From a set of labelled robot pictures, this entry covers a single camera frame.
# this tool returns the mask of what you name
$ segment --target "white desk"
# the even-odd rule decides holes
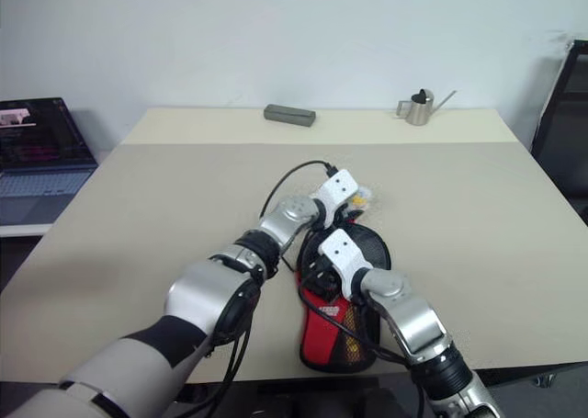
[[[318,116],[306,129],[260,110],[150,110],[2,294],[2,379],[56,381],[155,322],[182,268],[253,226],[277,179],[311,158],[374,190],[363,223],[473,367],[588,360],[588,229],[494,111],[443,111],[422,128],[377,111]],[[281,193],[322,180],[310,168]],[[282,269],[263,288],[237,379],[323,376],[299,361],[302,313]],[[228,353],[190,380],[219,380]]]
[[[0,226],[0,237],[36,237],[44,236],[51,228],[50,223],[36,225],[4,225]]]

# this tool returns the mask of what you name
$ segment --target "floor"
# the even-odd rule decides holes
[[[1,241],[1,289],[4,289],[36,241],[37,239]],[[348,384],[329,379],[314,383],[305,382],[302,385],[305,386],[304,389],[297,388],[293,392],[282,388],[279,383],[235,383],[215,416],[218,418],[352,417],[353,406],[357,399],[362,393],[376,386],[390,389],[409,416],[414,416],[416,413],[416,390],[406,375],[354,378]],[[0,383],[0,417],[7,416],[35,392],[48,387],[50,386],[41,384]],[[549,389],[537,388],[531,379],[523,379],[492,388],[492,393],[506,416],[575,418],[588,416],[588,395],[585,393],[587,390],[588,367],[577,367],[560,372]],[[173,418],[187,407],[185,404],[174,403],[164,418]],[[425,416],[433,417],[428,410]]]
[[[398,403],[409,416],[417,407],[416,391],[406,376],[389,375],[379,378],[379,385],[391,389]],[[47,385],[2,383],[0,385],[0,417],[7,416],[19,404]],[[509,417],[566,417],[588,416],[588,367],[559,373],[549,389],[540,389],[531,380],[521,380],[508,386],[492,388],[494,398]],[[217,418],[352,418],[353,403],[358,392],[324,391],[298,394],[260,394],[254,382],[235,383],[215,416]],[[298,414],[291,414],[296,404]],[[164,418],[173,418],[185,411],[184,404],[173,404]],[[427,410],[425,417],[433,418]]]

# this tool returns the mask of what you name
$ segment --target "black wire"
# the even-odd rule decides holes
[[[375,343],[372,343],[369,340],[367,340],[363,337],[360,337],[355,332],[351,331],[349,328],[347,328],[346,326],[344,326],[343,324],[341,324],[337,320],[332,319],[326,313],[319,310],[319,308],[317,308],[316,305],[314,305],[310,300],[308,300],[308,298],[304,295],[304,292],[302,290],[304,289],[304,287],[306,286],[308,281],[311,278],[313,278],[314,276],[316,276],[319,272],[320,272],[320,269],[318,269],[318,268],[314,269],[312,272],[310,272],[305,278],[303,278],[300,281],[300,284],[298,286],[298,296],[300,297],[300,300],[302,300],[302,303],[304,303],[308,307],[309,310],[311,310],[312,312],[317,314],[323,320],[327,321],[328,323],[332,324],[333,326],[336,326],[337,328],[339,328],[339,330],[343,331],[344,333],[346,333],[350,337],[356,339],[359,343],[361,343],[367,349],[370,349],[372,352],[374,352],[374,354],[376,354],[376,356],[378,356],[382,360],[390,361],[391,363],[396,363],[399,365],[406,366],[407,362],[404,357],[399,356],[398,354],[395,354],[394,352],[390,351],[389,349],[386,349],[385,347],[382,347],[380,345],[376,345]]]
[[[423,387],[416,384],[416,389],[419,393],[419,410],[416,413],[416,418],[423,418],[424,417],[424,391]]]
[[[306,167],[307,165],[313,165],[313,164],[322,164],[322,165],[324,165],[324,167],[327,170],[331,170],[333,168],[332,165],[330,165],[329,163],[327,163],[325,161],[321,161],[319,159],[314,159],[312,161],[307,161],[306,163],[299,164],[299,165],[295,166],[294,168],[288,170],[286,172],[286,174],[283,175],[279,181],[277,181],[277,184],[274,185],[274,188],[267,196],[266,202],[264,203],[264,206],[261,208],[261,212],[259,213],[259,219],[263,218],[264,215],[266,214],[267,206],[269,205],[269,201],[272,200],[272,197],[276,194],[277,190],[280,188],[280,186],[282,184],[284,184],[284,181],[286,179],[288,179],[289,176],[292,175],[294,172],[300,170],[300,168]]]
[[[367,304],[363,304],[363,305],[360,307],[360,316],[361,316],[361,318],[362,318],[362,319],[365,319],[365,318],[366,318],[366,315],[367,315],[367,311],[368,311],[368,309],[369,309],[369,306],[368,306]],[[364,337],[366,337],[365,339],[366,339],[366,340],[368,340],[368,328],[367,328],[367,326],[365,325],[365,323],[364,323],[364,322],[360,322],[360,325],[361,325],[361,332],[362,332],[362,334],[364,335]],[[376,355],[376,356],[377,356],[379,359],[382,359],[382,360],[384,360],[384,361],[389,361],[389,357],[388,357],[388,356],[386,356],[386,355],[383,355],[383,354],[382,354],[381,352],[379,352],[378,350],[372,349],[371,351],[372,351],[372,352],[373,352],[373,353],[374,353],[374,354],[375,354],[375,355]]]
[[[241,344],[241,350],[239,351],[239,356],[237,356],[237,361],[235,361],[234,364],[234,368],[232,369],[232,372],[230,374],[229,379],[225,382],[222,382],[222,385],[220,386],[219,389],[219,394],[216,395],[216,399],[214,401],[214,403],[212,404],[212,406],[210,406],[209,411],[207,412],[207,414],[205,415],[205,418],[210,418],[217,410],[217,408],[219,407],[219,404],[221,404],[222,398],[224,397],[225,393],[227,393],[227,390],[229,390],[229,387],[232,384],[232,381],[235,378],[235,375],[237,375],[237,371],[239,370],[239,366],[241,365],[241,362],[243,361],[243,358],[245,357],[245,351],[247,350],[247,345],[249,344],[249,337],[251,336],[251,319],[249,321],[249,325],[247,326],[247,329],[245,331],[245,337],[243,339],[243,343]]]
[[[280,258],[280,259],[282,259],[282,262],[284,262],[284,264],[285,264],[285,265],[288,267],[288,269],[289,269],[290,271],[292,271],[292,272],[294,272],[294,271],[295,271],[295,270],[294,270],[294,266],[292,266],[292,265],[290,264],[290,262],[289,262],[288,260],[286,260],[286,257],[284,257],[283,255],[281,255],[279,258]]]
[[[231,350],[231,357],[229,358],[229,365],[227,366],[227,370],[224,373],[224,377],[222,378],[222,382],[220,386],[215,392],[210,395],[206,400],[203,402],[199,402],[191,409],[177,415],[175,418],[190,418],[194,416],[196,413],[206,409],[212,403],[221,402],[221,399],[226,392],[226,390],[230,387],[232,379],[235,377],[237,373],[237,369],[241,365],[241,361],[243,360],[244,349],[247,347],[247,343],[249,342],[248,334],[251,332],[251,323],[249,324],[247,330],[245,331],[245,338],[243,339],[243,343],[241,345],[241,351],[239,353],[239,357],[237,357],[237,349],[239,348],[239,341],[240,338],[237,338],[232,344]]]

